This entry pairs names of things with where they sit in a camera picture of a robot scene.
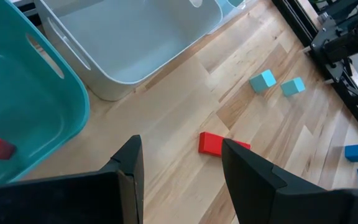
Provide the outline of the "green plastic bin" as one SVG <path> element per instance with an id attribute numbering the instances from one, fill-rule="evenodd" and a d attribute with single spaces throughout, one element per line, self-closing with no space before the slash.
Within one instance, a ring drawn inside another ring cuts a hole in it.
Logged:
<path id="1" fill-rule="evenodd" d="M 55 47 L 9 0 L 0 0 L 0 185 L 26 175 L 76 136 L 90 115 L 84 84 Z"/>

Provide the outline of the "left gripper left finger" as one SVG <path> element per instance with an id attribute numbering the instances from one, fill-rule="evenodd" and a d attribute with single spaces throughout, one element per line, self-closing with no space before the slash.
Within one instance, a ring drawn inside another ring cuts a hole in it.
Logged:
<path id="1" fill-rule="evenodd" d="M 142 140 L 133 135 L 100 170 L 0 186 L 0 224 L 143 224 Z"/>

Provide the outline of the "clear plastic bin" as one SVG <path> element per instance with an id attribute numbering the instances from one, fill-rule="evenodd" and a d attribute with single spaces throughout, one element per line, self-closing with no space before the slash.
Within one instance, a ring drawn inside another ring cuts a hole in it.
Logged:
<path id="1" fill-rule="evenodd" d="M 217 23 L 217 25 L 208 33 L 208 35 L 213 34 L 231 19 L 242 13 L 247 6 L 250 6 L 256 1 L 257 0 L 216 0 L 222 10 L 223 17 L 221 21 Z"/>

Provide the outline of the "light teal cube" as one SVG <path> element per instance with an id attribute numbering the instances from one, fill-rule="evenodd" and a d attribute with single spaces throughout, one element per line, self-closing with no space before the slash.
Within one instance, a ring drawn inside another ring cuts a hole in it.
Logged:
<path id="1" fill-rule="evenodd" d="M 305 90 L 305 85 L 300 77 L 296 77 L 281 84 L 285 96 L 292 96 Z"/>
<path id="2" fill-rule="evenodd" d="M 252 77 L 250 85 L 256 93 L 261 93 L 274 86 L 277 82 L 271 70 L 265 70 L 262 73 Z"/>

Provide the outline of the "blue cube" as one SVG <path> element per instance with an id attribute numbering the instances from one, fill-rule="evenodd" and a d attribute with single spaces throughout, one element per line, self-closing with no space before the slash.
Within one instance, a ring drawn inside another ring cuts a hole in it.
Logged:
<path id="1" fill-rule="evenodd" d="M 344 155 L 349 161 L 358 162 L 358 144 L 346 146 Z"/>

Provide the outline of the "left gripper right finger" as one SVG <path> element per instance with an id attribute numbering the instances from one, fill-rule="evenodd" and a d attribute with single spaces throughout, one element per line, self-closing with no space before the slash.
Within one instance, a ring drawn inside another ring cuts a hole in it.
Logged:
<path id="1" fill-rule="evenodd" d="M 231 139 L 222 163 L 240 224 L 358 224 L 357 189 L 325 190 Z"/>

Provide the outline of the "grey plastic bin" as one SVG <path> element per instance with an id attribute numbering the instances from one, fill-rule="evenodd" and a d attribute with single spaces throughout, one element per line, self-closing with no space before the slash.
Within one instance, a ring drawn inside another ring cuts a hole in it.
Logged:
<path id="1" fill-rule="evenodd" d="M 216 0 L 34 0 L 47 39 L 101 99 L 117 101 L 205 36 Z"/>

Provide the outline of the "long red block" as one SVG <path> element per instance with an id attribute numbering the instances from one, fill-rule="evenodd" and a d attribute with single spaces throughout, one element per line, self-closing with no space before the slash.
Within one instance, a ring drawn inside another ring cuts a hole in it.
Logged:
<path id="1" fill-rule="evenodd" d="M 223 140 L 223 136 L 202 132 L 200 133 L 198 152 L 210 156 L 221 157 Z"/>

